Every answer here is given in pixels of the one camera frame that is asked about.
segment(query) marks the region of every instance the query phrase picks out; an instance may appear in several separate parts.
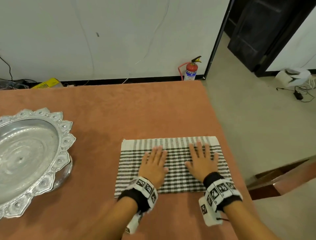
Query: decorative scalloped rim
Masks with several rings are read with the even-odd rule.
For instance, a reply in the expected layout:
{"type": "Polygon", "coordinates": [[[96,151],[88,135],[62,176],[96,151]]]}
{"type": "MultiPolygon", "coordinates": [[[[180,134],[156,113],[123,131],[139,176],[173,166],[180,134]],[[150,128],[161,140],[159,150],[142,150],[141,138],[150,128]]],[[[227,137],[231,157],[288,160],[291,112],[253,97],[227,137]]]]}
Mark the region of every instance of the decorative scalloped rim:
{"type": "Polygon", "coordinates": [[[22,216],[27,207],[30,205],[33,197],[52,190],[55,181],[55,173],[64,168],[68,163],[70,163],[70,155],[67,150],[76,141],[76,138],[71,133],[69,133],[73,122],[63,120],[62,112],[51,113],[47,108],[42,108],[36,111],[24,109],[14,116],[2,116],[0,117],[0,127],[24,119],[41,119],[51,123],[58,133],[58,149],[54,159],[52,160],[47,170],[34,184],[32,184],[26,191],[24,191],[14,199],[0,204],[0,219],[2,217],[16,218],[22,216]],[[67,146],[63,145],[65,140],[67,140],[67,146]],[[62,162],[62,164],[57,164],[57,159],[60,155],[66,157],[66,161],[62,162]],[[48,179],[49,182],[43,187],[40,185],[40,183],[44,178],[45,180],[48,179]],[[18,209],[18,211],[14,211],[14,205],[20,204],[21,201],[23,202],[21,207],[18,209]]]}

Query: red fire extinguisher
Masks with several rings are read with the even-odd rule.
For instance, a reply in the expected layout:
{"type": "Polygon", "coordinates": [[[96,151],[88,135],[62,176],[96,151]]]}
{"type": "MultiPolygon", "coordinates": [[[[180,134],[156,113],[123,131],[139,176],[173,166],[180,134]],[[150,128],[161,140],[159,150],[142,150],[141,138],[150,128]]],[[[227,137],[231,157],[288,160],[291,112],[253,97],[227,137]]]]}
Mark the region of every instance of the red fire extinguisher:
{"type": "Polygon", "coordinates": [[[198,56],[197,58],[192,59],[191,62],[186,62],[178,67],[178,71],[180,73],[182,81],[195,79],[195,76],[196,76],[197,70],[198,70],[198,65],[196,64],[196,62],[201,62],[200,58],[201,58],[201,56],[198,56]],[[180,67],[184,66],[185,64],[186,64],[186,70],[185,70],[185,74],[184,74],[184,78],[183,78],[182,73],[180,71],[180,67]]]}

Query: placemat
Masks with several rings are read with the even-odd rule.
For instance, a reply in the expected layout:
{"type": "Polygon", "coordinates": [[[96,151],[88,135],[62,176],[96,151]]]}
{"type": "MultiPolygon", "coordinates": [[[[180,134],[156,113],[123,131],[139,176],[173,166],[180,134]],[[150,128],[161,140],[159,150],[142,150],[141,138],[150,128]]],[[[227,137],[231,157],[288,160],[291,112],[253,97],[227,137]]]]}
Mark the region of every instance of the placemat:
{"type": "Polygon", "coordinates": [[[210,145],[211,159],[214,157],[213,153],[218,152],[218,172],[224,178],[231,180],[222,149],[214,136],[123,140],[114,197],[118,197],[133,178],[137,176],[145,152],[151,152],[154,146],[159,145],[162,145],[163,149],[168,151],[165,167],[169,168],[169,172],[158,193],[205,191],[204,185],[196,180],[184,165],[184,162],[192,161],[189,143],[195,144],[198,141],[202,143],[203,150],[205,143],[210,145]]]}

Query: beige tile floor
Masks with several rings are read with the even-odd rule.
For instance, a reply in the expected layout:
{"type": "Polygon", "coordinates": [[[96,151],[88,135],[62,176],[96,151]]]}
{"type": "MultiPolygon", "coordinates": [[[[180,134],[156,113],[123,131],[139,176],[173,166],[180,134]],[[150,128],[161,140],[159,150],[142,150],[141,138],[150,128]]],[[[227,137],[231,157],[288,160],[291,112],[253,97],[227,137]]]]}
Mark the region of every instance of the beige tile floor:
{"type": "MultiPolygon", "coordinates": [[[[257,173],[316,155],[316,99],[302,103],[290,91],[276,91],[281,85],[273,77],[257,78],[227,49],[228,43],[224,34],[202,83],[246,183],[257,173]]],[[[314,179],[254,204],[281,239],[314,239],[315,189],[314,179]]]]}
{"type": "Polygon", "coordinates": [[[302,103],[290,91],[276,91],[281,85],[274,77],[257,78],[228,43],[224,34],[202,82],[246,183],[257,173],[315,155],[316,99],[302,103]]]}

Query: brown tabletop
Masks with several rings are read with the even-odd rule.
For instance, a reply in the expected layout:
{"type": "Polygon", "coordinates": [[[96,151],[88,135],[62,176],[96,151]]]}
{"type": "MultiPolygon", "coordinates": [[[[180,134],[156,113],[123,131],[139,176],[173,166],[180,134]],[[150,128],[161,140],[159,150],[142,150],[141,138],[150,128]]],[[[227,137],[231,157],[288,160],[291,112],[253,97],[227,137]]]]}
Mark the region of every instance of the brown tabletop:
{"type": "MultiPolygon", "coordinates": [[[[251,198],[199,81],[0,91],[0,116],[47,107],[73,121],[74,167],[58,190],[35,197],[20,218],[0,220],[0,239],[77,239],[114,204],[123,139],[216,136],[233,180],[251,198]]],[[[207,227],[202,193],[160,194],[134,235],[123,239],[237,239],[229,222],[207,227]]]]}

